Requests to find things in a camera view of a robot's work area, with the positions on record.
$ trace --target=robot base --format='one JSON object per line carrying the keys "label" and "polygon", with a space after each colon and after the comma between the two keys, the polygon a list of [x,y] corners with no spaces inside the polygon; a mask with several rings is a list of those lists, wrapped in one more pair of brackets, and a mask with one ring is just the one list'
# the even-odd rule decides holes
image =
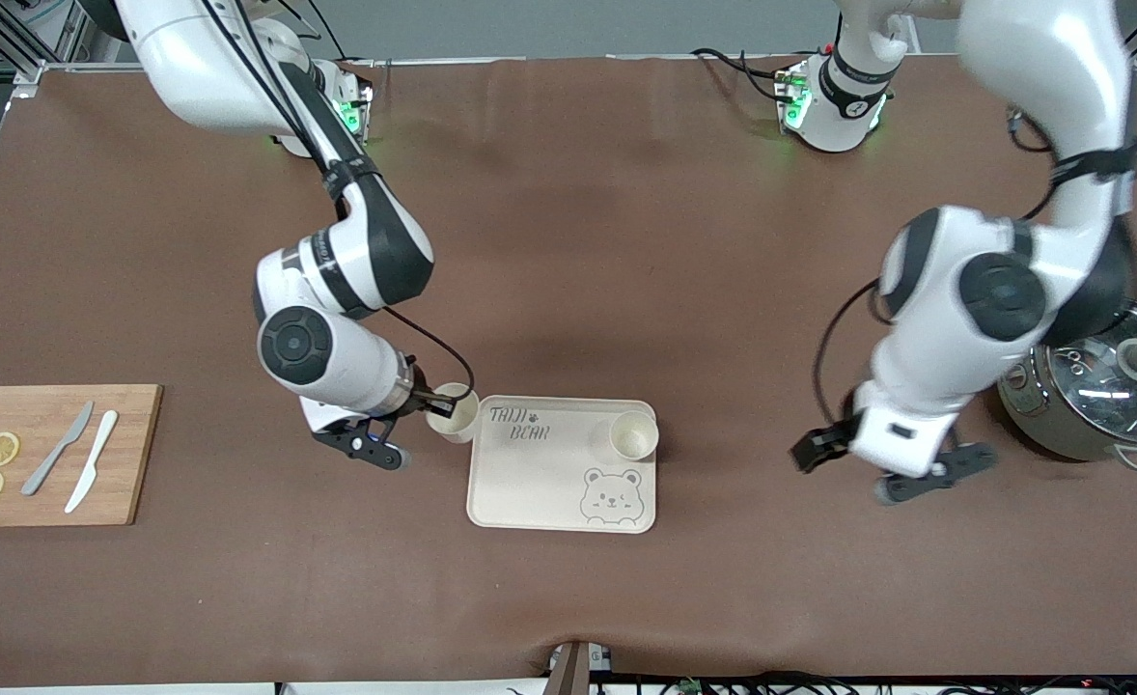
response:
{"label": "robot base", "polygon": [[[318,73],[324,75],[321,92],[341,115],[341,123],[354,133],[359,146],[367,143],[367,131],[371,127],[371,98],[374,90],[370,80],[360,80],[351,72],[342,71],[331,60],[313,60]],[[307,147],[298,138],[276,138],[287,152],[296,157],[309,158]]]}
{"label": "robot base", "polygon": [[844,118],[839,107],[821,93],[819,74],[825,60],[828,56],[815,55],[780,73],[775,93],[791,98],[792,102],[779,105],[779,124],[815,150],[846,152],[878,127],[886,97],[872,108],[868,118]]}

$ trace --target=beige tray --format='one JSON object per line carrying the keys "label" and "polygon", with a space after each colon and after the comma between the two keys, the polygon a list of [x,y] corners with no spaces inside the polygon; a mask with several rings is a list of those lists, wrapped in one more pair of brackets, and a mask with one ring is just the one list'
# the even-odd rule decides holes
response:
{"label": "beige tray", "polygon": [[470,458],[466,512],[485,527],[645,532],[655,518],[655,454],[612,448],[616,415],[641,400],[488,396]]}

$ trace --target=brown tablecloth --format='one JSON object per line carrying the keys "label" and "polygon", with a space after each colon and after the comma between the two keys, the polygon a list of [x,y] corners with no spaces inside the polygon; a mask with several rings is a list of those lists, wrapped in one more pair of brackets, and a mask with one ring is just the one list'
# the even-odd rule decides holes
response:
{"label": "brown tablecloth", "polygon": [[[374,77],[371,152],[437,250],[406,312],[482,392],[655,406],[654,528],[472,526],[470,449],[416,417],[400,474],[309,439],[248,296],[260,256],[333,220],[312,164],[179,122],[143,75],[51,73],[0,133],[0,384],[166,392],[135,526],[0,529],[0,686],[515,677],[567,639],[677,673],[1137,672],[1134,472],[1029,452],[991,399],[962,435],[999,466],[895,508],[868,463],[786,454],[820,425],[821,329],[899,226],[1045,190],[953,58],[908,59],[882,126],[833,156],[717,63]],[[863,314],[832,398],[881,336]]]}

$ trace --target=stainless steel pot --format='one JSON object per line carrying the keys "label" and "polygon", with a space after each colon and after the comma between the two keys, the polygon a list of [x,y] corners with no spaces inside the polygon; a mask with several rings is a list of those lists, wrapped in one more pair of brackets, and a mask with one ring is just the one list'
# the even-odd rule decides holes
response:
{"label": "stainless steel pot", "polygon": [[1019,429],[1046,449],[1137,470],[1137,303],[1105,333],[1034,347],[997,391]]}

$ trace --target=cup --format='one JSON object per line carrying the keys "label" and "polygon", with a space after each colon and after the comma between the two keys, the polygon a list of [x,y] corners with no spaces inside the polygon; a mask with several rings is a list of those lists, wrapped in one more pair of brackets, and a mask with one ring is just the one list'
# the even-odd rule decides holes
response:
{"label": "cup", "polygon": [[[450,382],[438,386],[435,392],[441,396],[462,396],[468,388],[464,383]],[[437,435],[451,444],[466,444],[475,438],[475,432],[479,430],[479,392],[471,391],[470,396],[457,400],[453,417],[441,417],[431,411],[425,414],[426,425]]]}
{"label": "cup", "polygon": [[640,462],[658,445],[658,425],[642,411],[628,411],[612,422],[611,441],[624,461]]}

